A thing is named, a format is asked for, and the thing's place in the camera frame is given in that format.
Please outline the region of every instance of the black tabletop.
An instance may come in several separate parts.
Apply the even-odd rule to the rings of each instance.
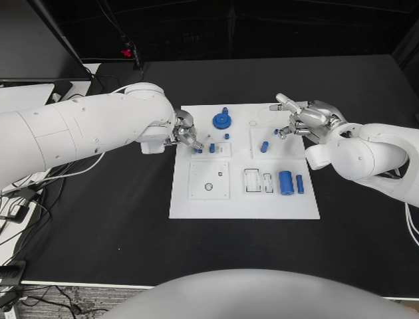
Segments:
[[[121,85],[140,79],[130,63],[102,64],[98,74]],[[111,92],[115,79],[99,79]],[[331,103],[351,122],[417,127],[419,99],[386,55],[151,62],[144,82],[176,108],[274,102],[282,92]],[[143,155],[133,143],[66,179],[52,221],[24,251],[23,280],[154,286],[208,270],[267,268],[419,298],[419,248],[401,202],[325,167],[310,171],[321,220],[169,219],[173,165],[175,147]],[[59,184],[50,186],[55,196]],[[419,209],[412,216],[419,228]]]

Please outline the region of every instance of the power strip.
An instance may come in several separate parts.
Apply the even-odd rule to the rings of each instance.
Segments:
[[[4,295],[4,293],[8,291],[10,287],[6,287],[3,290],[1,290],[1,293],[0,293],[0,296]],[[6,319],[20,319],[20,316],[19,316],[19,310],[17,310],[17,306],[14,305],[13,306],[13,309],[4,313],[4,318]]]

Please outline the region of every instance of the blue knob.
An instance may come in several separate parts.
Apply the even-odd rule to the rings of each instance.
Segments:
[[[290,171],[279,172],[279,186],[282,195],[293,195],[293,182]]]
[[[214,127],[216,129],[224,130],[231,125],[231,117],[228,115],[228,108],[224,108],[221,113],[214,116],[212,120]]]
[[[302,180],[302,175],[297,175],[297,193],[303,194],[303,180]]]
[[[263,144],[261,144],[260,152],[261,152],[261,153],[266,153],[267,150],[269,150],[269,142],[264,141]]]

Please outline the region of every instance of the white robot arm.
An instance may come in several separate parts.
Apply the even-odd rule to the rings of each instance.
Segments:
[[[312,169],[332,164],[341,176],[419,207],[419,130],[386,124],[348,123],[338,109],[321,101],[295,102],[283,94],[271,111],[292,112],[287,134],[306,136],[316,145],[306,149]],[[378,174],[409,160],[403,177]]]
[[[0,190],[37,171],[131,142],[144,154],[183,142],[196,149],[192,116],[150,83],[112,93],[0,114]]]

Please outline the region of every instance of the black wall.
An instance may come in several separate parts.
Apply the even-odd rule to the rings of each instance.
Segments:
[[[419,0],[110,0],[144,61],[391,53]],[[81,58],[121,58],[97,0],[45,0]]]

